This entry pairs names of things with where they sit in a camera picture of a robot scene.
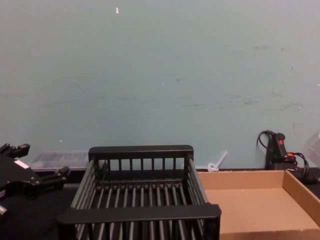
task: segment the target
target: brown cardboard tray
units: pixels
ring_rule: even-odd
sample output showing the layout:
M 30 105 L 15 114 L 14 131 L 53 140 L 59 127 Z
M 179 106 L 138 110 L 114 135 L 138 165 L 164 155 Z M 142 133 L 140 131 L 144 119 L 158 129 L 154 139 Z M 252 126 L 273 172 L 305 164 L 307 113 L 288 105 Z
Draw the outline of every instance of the brown cardboard tray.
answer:
M 288 171 L 199 172 L 221 240 L 320 240 L 320 200 Z

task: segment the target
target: black cable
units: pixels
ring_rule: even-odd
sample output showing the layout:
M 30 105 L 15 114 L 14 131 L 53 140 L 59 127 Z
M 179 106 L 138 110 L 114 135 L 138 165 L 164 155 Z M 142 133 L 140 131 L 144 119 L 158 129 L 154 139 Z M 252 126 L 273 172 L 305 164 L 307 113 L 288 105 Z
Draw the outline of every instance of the black cable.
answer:
M 303 178 L 307 178 L 309 175 L 309 163 L 306 160 L 305 156 L 300 153 L 300 152 L 295 152 L 294 155 L 299 156 L 300 158 L 303 159 L 303 173 L 302 173 L 302 177 Z
M 267 134 L 268 136 L 269 135 L 274 135 L 274 134 L 276 134 L 275 132 L 273 132 L 273 131 L 271 131 L 271 130 L 264 130 L 264 131 L 262 131 L 262 132 L 260 132 L 259 133 L 259 135 L 258 135 L 258 138 L 256 139 L 256 144 L 258 145 L 258 141 L 259 141 L 259 143 L 267 150 L 267 151 L 270 151 L 270 152 L 274 152 L 272 149 L 270 149 L 270 148 L 268 148 L 266 145 L 264 145 L 264 143 L 261 141 L 261 135 L 262 134 Z

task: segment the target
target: black table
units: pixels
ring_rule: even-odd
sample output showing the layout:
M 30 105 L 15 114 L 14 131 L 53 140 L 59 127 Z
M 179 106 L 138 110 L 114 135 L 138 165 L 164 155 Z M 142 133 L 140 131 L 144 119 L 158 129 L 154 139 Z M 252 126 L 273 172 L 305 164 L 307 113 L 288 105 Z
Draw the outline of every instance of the black table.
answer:
M 311 170 L 320 178 L 319 168 Z M 306 187 L 320 199 L 320 183 Z M 66 188 L 36 199 L 14 196 L 3 200 L 1 205 L 10 213 L 0 219 L 0 239 L 57 240 L 56 216 L 71 205 L 76 191 L 76 188 Z

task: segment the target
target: teal wall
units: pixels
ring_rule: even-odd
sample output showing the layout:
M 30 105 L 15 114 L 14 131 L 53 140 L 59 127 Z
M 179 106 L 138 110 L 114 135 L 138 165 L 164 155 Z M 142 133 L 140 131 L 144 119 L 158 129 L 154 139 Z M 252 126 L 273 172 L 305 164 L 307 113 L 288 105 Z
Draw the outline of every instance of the teal wall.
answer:
M 2 0 L 0 143 L 190 144 L 260 168 L 271 129 L 320 127 L 318 0 Z

